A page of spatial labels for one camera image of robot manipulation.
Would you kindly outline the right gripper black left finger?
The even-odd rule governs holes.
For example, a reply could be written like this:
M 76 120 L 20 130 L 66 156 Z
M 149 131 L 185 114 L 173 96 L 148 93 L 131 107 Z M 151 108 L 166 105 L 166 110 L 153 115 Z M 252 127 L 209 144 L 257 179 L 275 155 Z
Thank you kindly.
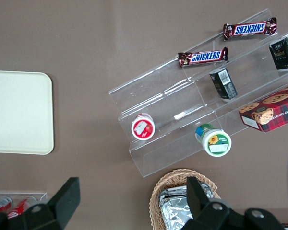
M 46 204 L 33 205 L 11 219 L 0 212 L 0 230 L 63 230 L 80 200 L 79 178 L 71 177 Z

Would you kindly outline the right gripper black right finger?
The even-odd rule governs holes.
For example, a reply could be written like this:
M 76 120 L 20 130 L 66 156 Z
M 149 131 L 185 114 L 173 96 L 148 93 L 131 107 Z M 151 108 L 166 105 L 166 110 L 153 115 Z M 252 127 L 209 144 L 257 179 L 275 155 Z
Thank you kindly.
M 284 226 L 267 210 L 249 208 L 239 214 L 221 199 L 211 200 L 195 177 L 187 178 L 187 203 L 193 219 L 183 230 L 283 230 Z

